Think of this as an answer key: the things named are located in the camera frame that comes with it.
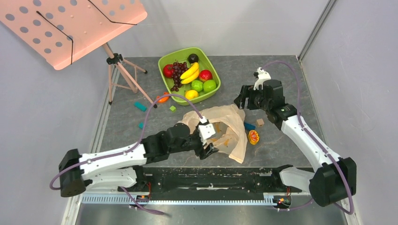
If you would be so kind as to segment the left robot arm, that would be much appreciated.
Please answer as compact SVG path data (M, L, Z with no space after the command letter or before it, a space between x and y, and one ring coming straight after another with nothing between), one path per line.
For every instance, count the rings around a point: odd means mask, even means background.
M177 123L165 131L150 135L139 142L95 154L81 154L78 149L67 151L59 168L60 195L72 197L90 189L134 188L147 186L143 165L167 160L170 154L194 151L203 160L217 152L207 141L216 135L213 124L199 123L193 132Z

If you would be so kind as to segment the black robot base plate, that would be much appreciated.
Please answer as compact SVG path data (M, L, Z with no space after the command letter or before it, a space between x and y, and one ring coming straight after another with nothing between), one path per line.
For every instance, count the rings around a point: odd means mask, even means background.
M134 167L137 182L130 192L164 193L174 189L226 189L253 192L299 191L287 187L267 167Z

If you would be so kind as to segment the yellow fake banana bunch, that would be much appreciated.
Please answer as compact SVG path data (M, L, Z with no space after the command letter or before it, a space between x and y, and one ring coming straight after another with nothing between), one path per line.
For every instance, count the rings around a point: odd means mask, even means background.
M181 84L189 84L199 76L199 63L194 62L191 67L180 76Z

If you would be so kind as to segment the beige plastic banana-print bag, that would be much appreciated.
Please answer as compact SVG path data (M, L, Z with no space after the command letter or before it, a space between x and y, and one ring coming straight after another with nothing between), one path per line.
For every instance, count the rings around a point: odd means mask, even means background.
M206 140L204 147L199 148L198 154L204 155L205 149L212 144L220 153L243 163L246 153L247 137L244 127L245 112L236 105L222 105L200 111L215 129L215 135Z

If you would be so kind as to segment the red fake grape bunch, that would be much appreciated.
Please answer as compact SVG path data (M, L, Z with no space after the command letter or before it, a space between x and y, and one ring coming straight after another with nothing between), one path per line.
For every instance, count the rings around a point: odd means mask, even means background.
M173 86L171 87L171 91L179 91L179 89L183 86L181 76L184 72L188 70L188 64L186 61L184 62L174 62L172 64L172 76Z

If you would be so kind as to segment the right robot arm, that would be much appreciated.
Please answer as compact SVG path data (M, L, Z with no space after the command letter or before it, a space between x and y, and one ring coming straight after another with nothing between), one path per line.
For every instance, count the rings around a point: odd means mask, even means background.
M343 158L328 147L305 123L299 110L285 102L281 81L270 79L243 85L234 103L239 109L261 109L268 120L288 136L305 155L313 172L292 165L273 170L271 186L276 191L294 187L308 192L322 207L347 199L349 208L339 206L353 214L353 196L357 187L357 164L351 157Z

